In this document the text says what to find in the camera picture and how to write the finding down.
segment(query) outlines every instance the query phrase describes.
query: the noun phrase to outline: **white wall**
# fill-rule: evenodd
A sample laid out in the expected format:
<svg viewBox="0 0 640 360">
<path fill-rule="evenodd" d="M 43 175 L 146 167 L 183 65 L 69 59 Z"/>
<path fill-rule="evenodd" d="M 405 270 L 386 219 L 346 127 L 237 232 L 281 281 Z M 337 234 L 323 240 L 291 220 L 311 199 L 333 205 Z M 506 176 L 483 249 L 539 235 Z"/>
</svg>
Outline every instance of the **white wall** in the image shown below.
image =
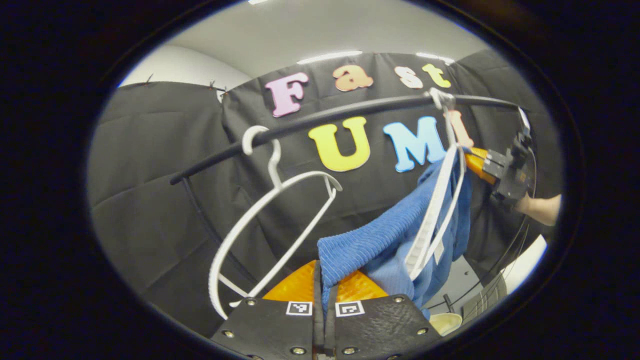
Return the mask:
<svg viewBox="0 0 640 360">
<path fill-rule="evenodd" d="M 164 45 L 144 58 L 120 86 L 144 83 L 151 74 L 150 82 L 174 81 L 209 86 L 209 82 L 215 80 L 213 86 L 226 86 L 227 90 L 251 80 L 244 72 L 208 55 L 185 47 Z"/>
</svg>

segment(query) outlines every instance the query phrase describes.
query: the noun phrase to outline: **blue letter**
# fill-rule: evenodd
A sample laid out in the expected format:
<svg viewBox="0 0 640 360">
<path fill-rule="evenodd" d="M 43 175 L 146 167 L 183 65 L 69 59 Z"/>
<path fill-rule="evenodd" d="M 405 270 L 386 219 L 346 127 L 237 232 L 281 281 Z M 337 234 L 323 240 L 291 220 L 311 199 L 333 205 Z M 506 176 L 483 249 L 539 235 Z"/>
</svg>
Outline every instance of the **blue letter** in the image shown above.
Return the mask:
<svg viewBox="0 0 640 360">
<path fill-rule="evenodd" d="M 409 152 L 420 165 L 424 165 L 424 157 L 427 147 L 430 163 L 436 162 L 445 156 L 442 142 L 436 130 L 436 118 L 423 116 L 418 119 L 418 136 L 415 136 L 401 122 L 393 122 L 382 128 L 382 131 L 391 137 L 396 148 L 398 164 L 396 171 L 405 172 L 413 169 L 415 163 L 409 158 Z"/>
</svg>

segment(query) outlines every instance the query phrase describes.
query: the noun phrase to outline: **orange object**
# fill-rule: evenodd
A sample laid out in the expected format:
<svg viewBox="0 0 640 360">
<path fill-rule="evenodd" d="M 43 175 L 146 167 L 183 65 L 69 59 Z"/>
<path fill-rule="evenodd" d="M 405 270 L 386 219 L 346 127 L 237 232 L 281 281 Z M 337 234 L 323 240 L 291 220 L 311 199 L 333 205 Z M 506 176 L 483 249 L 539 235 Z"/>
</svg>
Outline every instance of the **orange object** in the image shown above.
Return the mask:
<svg viewBox="0 0 640 360">
<path fill-rule="evenodd" d="M 482 171 L 484 160 L 486 159 L 487 155 L 487 150 L 472 147 L 471 152 L 472 154 L 465 154 L 465 158 L 467 159 L 467 167 L 471 169 L 471 171 L 475 172 L 476 175 L 478 175 L 482 180 L 485 180 L 491 185 L 495 184 L 495 177 Z"/>
<path fill-rule="evenodd" d="M 302 266 L 280 281 L 263 299 L 277 301 L 313 301 L 316 260 Z M 387 293 L 361 271 L 356 270 L 338 283 L 337 302 L 385 297 Z"/>
</svg>

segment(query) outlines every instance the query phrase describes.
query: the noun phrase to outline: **black fabric backdrop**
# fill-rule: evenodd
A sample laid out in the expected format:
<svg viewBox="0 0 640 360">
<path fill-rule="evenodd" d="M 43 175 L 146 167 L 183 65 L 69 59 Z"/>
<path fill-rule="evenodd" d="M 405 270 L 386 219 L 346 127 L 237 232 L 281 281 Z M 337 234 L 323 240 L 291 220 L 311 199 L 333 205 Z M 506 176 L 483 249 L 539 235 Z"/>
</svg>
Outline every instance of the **black fabric backdrop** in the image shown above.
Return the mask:
<svg viewBox="0 0 640 360">
<path fill-rule="evenodd" d="M 207 274 L 217 241 L 237 219 L 268 190 L 271 180 L 266 163 L 271 146 L 255 150 L 251 157 L 237 156 L 191 178 L 220 238 L 205 232 L 181 185 L 169 178 L 207 155 L 240 140 L 253 125 L 273 127 L 316 111 L 358 101 L 418 94 L 436 86 L 422 66 L 443 69 L 453 94 L 483 95 L 513 101 L 528 110 L 538 153 L 538 196 L 561 192 L 562 163 L 552 122 L 534 91 L 492 51 L 465 58 L 450 67 L 441 61 L 409 54 L 360 56 L 295 65 L 253 79 L 234 88 L 222 104 L 214 90 L 182 83 L 129 85 L 117 90 L 95 130 L 88 170 L 88 197 L 96 233 L 103 249 L 122 277 L 147 301 L 194 331 L 211 336 L 222 323 L 209 303 Z M 341 92 L 332 72 L 347 64 L 361 66 L 374 79 L 369 88 Z M 420 90 L 407 88 L 394 67 L 413 69 L 424 83 Z M 301 110 L 274 118 L 269 81 L 305 72 Z M 477 147 L 504 152 L 520 128 L 514 111 L 458 106 L 465 127 Z M 428 167 L 416 163 L 413 170 L 398 173 L 396 152 L 382 127 L 402 122 L 416 133 L 418 118 L 434 116 L 443 145 L 447 147 L 442 112 L 434 106 L 363 115 L 371 157 L 360 168 L 337 173 L 321 163 L 315 142 L 307 132 L 280 139 L 282 179 L 309 170 L 327 171 L 344 187 L 320 223 L 271 285 L 291 271 L 317 258 L 316 241 L 362 226 L 410 193 Z M 343 155 L 355 150 L 351 133 L 338 126 L 336 139 Z M 488 200 L 489 186 L 474 177 L 472 228 L 465 257 L 483 276 L 500 257 L 519 225 L 521 216 L 506 213 Z M 232 248 L 254 278 L 260 279 L 286 251 L 317 213 L 327 197 L 321 179 L 309 179 L 287 190 L 268 205 L 244 230 Z M 527 244 L 539 233 L 552 238 L 551 229 L 532 222 Z M 503 263 L 513 258 L 507 256 Z M 245 279 L 229 261 L 222 274 L 249 290 Z M 222 301 L 237 295 L 220 285 Z"/>
</svg>

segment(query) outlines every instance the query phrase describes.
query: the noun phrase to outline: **hanger hook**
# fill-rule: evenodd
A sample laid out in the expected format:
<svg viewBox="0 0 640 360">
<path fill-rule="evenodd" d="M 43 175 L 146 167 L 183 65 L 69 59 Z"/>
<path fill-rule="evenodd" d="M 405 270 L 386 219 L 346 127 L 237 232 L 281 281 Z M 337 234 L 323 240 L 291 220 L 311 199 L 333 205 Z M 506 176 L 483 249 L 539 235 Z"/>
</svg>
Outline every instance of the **hanger hook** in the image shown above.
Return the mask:
<svg viewBox="0 0 640 360">
<path fill-rule="evenodd" d="M 259 133 L 263 133 L 268 131 L 269 129 L 262 125 L 255 125 L 249 127 L 242 136 L 242 150 L 245 155 L 249 156 L 253 154 L 252 142 L 255 135 Z M 271 182 L 276 189 L 282 187 L 282 181 L 280 180 L 280 176 L 278 175 L 278 163 L 280 162 L 280 155 L 282 151 L 280 149 L 280 142 L 278 140 L 272 140 L 273 144 L 273 154 L 271 154 L 271 159 L 269 159 L 269 164 L 267 169 L 269 170 L 269 176 L 271 177 Z"/>
</svg>

